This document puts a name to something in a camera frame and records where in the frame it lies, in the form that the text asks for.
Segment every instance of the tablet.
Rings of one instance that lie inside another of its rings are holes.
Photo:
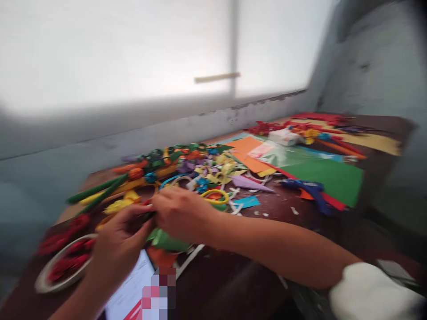
[[[134,320],[138,317],[142,288],[151,286],[154,271],[147,252],[142,250],[135,268],[107,302],[105,307],[107,320]]]

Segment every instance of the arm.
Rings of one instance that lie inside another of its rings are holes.
[[[145,240],[154,228],[146,222],[134,235],[127,233],[135,216],[151,207],[131,205],[120,211],[100,232],[85,278],[49,320],[93,320],[135,266]]]
[[[222,213],[216,229],[206,244],[249,257],[312,288],[337,284],[346,266],[361,262],[327,238],[293,224]]]
[[[171,236],[239,253],[309,287],[329,288],[341,280],[346,266],[361,261],[315,232],[284,222],[232,216],[184,189],[162,189],[153,206],[157,224]]]

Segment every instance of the white sleeve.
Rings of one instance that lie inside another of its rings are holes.
[[[329,293],[339,320],[412,320],[424,297],[390,279],[367,263],[344,268],[341,281]]]

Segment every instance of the hand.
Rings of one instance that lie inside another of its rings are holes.
[[[225,215],[195,192],[178,187],[164,188],[152,199],[156,223],[181,241],[210,244]]]
[[[138,215],[152,211],[151,206],[130,205],[116,214],[101,230],[85,281],[115,292],[135,266],[148,235],[154,229],[154,220],[147,221],[134,235],[126,230]]]

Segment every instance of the blue glue gun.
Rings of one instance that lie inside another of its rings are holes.
[[[314,198],[320,213],[326,216],[330,216],[332,214],[321,194],[321,192],[324,190],[323,184],[294,179],[277,180],[276,183],[280,183],[283,187],[289,189],[304,189]]]

